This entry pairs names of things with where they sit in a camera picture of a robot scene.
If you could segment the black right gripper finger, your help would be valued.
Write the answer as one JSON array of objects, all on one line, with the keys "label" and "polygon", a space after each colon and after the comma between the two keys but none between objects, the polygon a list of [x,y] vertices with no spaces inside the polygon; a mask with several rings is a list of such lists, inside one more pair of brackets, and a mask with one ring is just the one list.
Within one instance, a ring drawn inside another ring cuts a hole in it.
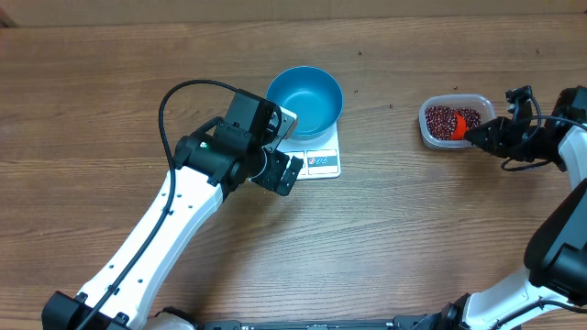
[{"label": "black right gripper finger", "polygon": [[502,119],[496,117],[486,123],[483,123],[477,127],[470,128],[465,134],[466,138],[488,138],[491,134],[500,130]]},{"label": "black right gripper finger", "polygon": [[482,150],[495,150],[494,134],[489,130],[469,130],[466,139],[475,147]]}]

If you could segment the red measuring scoop blue handle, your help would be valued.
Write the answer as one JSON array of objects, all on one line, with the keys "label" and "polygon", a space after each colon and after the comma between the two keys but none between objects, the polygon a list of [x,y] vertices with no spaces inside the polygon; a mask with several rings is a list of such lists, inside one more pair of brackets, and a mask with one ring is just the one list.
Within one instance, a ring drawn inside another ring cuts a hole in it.
[{"label": "red measuring scoop blue handle", "polygon": [[465,118],[458,113],[455,113],[455,120],[456,120],[455,128],[450,136],[450,139],[451,140],[463,140],[465,133],[469,129],[467,126],[467,122],[466,122]]}]

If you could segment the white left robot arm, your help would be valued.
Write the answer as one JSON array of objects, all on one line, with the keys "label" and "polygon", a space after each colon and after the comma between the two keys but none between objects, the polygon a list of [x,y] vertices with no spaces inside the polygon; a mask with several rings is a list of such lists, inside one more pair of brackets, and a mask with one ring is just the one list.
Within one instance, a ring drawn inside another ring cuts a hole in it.
[{"label": "white left robot arm", "polygon": [[140,329],[187,244],[227,196],[251,180],[286,196],[303,162],[277,147],[297,115],[238,90],[224,117],[182,137],[158,196],[109,262],[74,296],[55,292],[45,329]]}]

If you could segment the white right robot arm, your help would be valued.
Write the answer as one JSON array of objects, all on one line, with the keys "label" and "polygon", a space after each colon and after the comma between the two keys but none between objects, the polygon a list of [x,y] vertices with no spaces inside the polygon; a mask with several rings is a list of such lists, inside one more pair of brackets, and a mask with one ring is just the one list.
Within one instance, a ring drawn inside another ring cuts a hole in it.
[{"label": "white right robot arm", "polygon": [[555,164],[569,175],[571,192],[530,239],[520,270],[447,304],[419,329],[518,329],[550,311],[586,311],[586,89],[562,90],[551,115],[542,114],[530,86],[505,97],[509,117],[464,137],[521,170]]}]

